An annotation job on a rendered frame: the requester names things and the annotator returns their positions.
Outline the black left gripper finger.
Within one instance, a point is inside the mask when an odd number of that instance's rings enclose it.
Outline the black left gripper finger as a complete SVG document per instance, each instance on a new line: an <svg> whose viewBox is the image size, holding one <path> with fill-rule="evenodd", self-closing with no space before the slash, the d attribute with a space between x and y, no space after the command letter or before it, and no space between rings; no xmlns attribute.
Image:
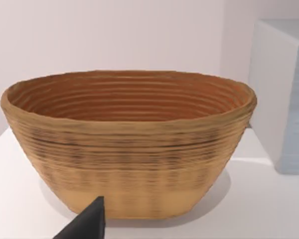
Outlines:
<svg viewBox="0 0 299 239"><path fill-rule="evenodd" d="M104 197L97 197L53 239L105 239Z"/></svg>

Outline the brown woven basket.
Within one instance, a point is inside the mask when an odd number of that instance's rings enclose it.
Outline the brown woven basket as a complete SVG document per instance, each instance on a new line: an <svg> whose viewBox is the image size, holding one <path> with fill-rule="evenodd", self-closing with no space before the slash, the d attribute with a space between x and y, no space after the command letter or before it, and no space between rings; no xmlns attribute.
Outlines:
<svg viewBox="0 0 299 239"><path fill-rule="evenodd" d="M242 82L201 73L94 70L17 82L1 109L26 157L73 212L111 219L191 211L221 175L257 105Z"/></svg>

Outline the pale microwave oven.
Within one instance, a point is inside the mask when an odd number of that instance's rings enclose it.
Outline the pale microwave oven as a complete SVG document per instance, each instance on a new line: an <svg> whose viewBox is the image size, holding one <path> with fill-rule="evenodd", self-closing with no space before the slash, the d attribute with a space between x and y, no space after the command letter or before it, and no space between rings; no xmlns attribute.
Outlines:
<svg viewBox="0 0 299 239"><path fill-rule="evenodd" d="M278 172L299 175L299 19L256 23L248 84L252 129Z"/></svg>

